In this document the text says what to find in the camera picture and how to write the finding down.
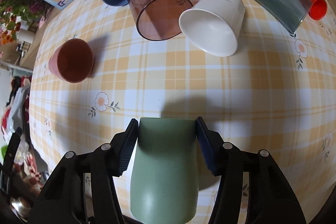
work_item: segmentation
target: white flower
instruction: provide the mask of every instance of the white flower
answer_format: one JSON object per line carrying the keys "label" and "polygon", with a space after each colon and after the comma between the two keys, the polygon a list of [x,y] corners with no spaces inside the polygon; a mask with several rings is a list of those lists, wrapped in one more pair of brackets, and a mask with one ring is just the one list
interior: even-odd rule
{"label": "white flower", "polygon": [[329,132],[325,138],[325,148],[329,148],[333,142],[333,133]]}
{"label": "white flower", "polygon": [[109,97],[105,92],[99,92],[94,101],[94,104],[96,105],[97,110],[105,111],[107,109],[106,106],[109,104]]}
{"label": "white flower", "polygon": [[190,0],[192,2],[193,5],[195,5],[197,2],[201,1],[201,0]]}
{"label": "white flower", "polygon": [[306,45],[299,39],[297,39],[294,43],[296,51],[300,54],[301,57],[307,58],[308,52]]}

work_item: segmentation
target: table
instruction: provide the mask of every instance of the table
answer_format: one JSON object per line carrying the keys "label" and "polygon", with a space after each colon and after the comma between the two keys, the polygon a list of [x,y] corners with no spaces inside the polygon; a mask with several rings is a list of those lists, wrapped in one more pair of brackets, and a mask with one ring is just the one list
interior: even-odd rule
{"label": "table", "polygon": [[[336,16],[328,5],[322,20],[307,16],[292,37],[254,0],[243,3],[238,50],[229,58],[199,50],[183,34],[161,42],[143,39],[128,7],[101,0],[69,5],[48,25],[31,84],[31,140],[49,168],[69,150],[86,153],[109,142],[132,118],[202,116],[241,150],[269,150],[310,221],[336,181]],[[72,37],[86,40],[96,56],[92,76],[79,84],[48,70],[50,56]],[[219,184],[200,153],[199,159],[191,223],[208,222]],[[115,179],[128,216],[133,160]],[[241,223],[247,189],[245,184]]]}

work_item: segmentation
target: yellow plaid tablecloth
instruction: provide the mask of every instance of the yellow plaid tablecloth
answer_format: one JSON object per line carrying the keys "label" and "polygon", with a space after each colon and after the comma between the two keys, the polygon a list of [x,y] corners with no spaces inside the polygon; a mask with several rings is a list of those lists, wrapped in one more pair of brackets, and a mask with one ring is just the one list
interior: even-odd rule
{"label": "yellow plaid tablecloth", "polygon": [[[307,16],[291,37],[254,0],[243,2],[238,50],[228,58],[197,49],[183,34],[161,42],[143,39],[129,7],[101,0],[70,4],[45,32],[31,84],[31,140],[50,169],[69,150],[86,153],[110,142],[132,118],[202,116],[241,150],[269,150],[311,220],[336,181],[336,17],[328,5],[322,20]],[[95,52],[92,77],[79,84],[61,81],[48,69],[53,52],[72,37]],[[133,157],[115,179],[128,216]],[[197,224],[208,222],[219,184],[209,180],[204,164],[199,169],[191,220]]]}

